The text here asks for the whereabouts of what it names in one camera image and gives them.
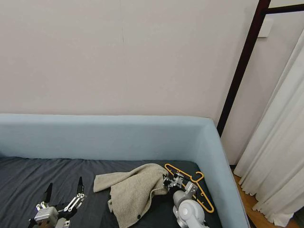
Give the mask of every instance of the knitted cloth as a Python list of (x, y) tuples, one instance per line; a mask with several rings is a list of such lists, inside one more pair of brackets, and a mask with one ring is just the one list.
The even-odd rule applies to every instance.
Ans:
[(111, 187), (108, 206), (119, 228), (135, 224), (150, 208), (154, 195), (167, 194), (162, 176), (168, 172), (158, 164), (145, 164), (130, 172), (96, 175), (94, 192)]

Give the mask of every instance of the bed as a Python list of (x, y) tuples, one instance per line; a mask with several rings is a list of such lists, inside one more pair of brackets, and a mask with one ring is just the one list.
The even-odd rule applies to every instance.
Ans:
[[(94, 177), (150, 162), (204, 172), (204, 190), (217, 209), (206, 213), (211, 228), (249, 227), (208, 118), (0, 114), (0, 157), (1, 227), (26, 227), (50, 182), (51, 203), (70, 200), (79, 176), (88, 198), (71, 219), (71, 227), (118, 227), (107, 209), (109, 189), (93, 193)], [(172, 206), (170, 195), (155, 197), (151, 210), (134, 227), (178, 227)], [(166, 222), (159, 224), (160, 218)]]

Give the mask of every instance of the white wall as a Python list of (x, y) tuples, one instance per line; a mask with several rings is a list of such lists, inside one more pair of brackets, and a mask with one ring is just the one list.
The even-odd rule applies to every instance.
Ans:
[[(2, 0), (0, 113), (194, 115), (217, 123), (256, 5)], [(231, 163), (304, 26), (301, 13), (275, 17), (273, 37), (258, 42), (224, 131)]]
[[(302, 4), (304, 0), (273, 0), (271, 7)], [(267, 15), (274, 19), (269, 37), (258, 38), (233, 104), (222, 143), (230, 164), (236, 164), (304, 29), (304, 12)]]

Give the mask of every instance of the white curtain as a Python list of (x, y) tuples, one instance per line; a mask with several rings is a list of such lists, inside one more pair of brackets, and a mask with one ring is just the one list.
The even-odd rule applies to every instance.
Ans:
[(234, 173), (275, 225), (304, 206), (304, 32)]

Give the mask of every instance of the black metal frame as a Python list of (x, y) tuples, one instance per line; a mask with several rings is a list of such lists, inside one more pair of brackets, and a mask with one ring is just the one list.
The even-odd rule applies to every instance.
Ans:
[(248, 65), (250, 56), (252, 54), (253, 48), (257, 41), (257, 36), (262, 27), (264, 18), (266, 14), (274, 14), (274, 13), (288, 13), (288, 12), (297, 12), (304, 11), (304, 4), (293, 5), (293, 6), (283, 6), (283, 7), (275, 7), (269, 8), (271, 0), (259, 0), (256, 8), (256, 12), (253, 16), (251, 26), (242, 50), (242, 54), (239, 58), (236, 71), (234, 73), (232, 83), (230, 85), (230, 89), (221, 113), (221, 116), (218, 121), (218, 134), (222, 136), (224, 131), (225, 124), (227, 122), (229, 113), (231, 111), (234, 99), (238, 93), (238, 88), (241, 84), (242, 78), (244, 76), (246, 67)]

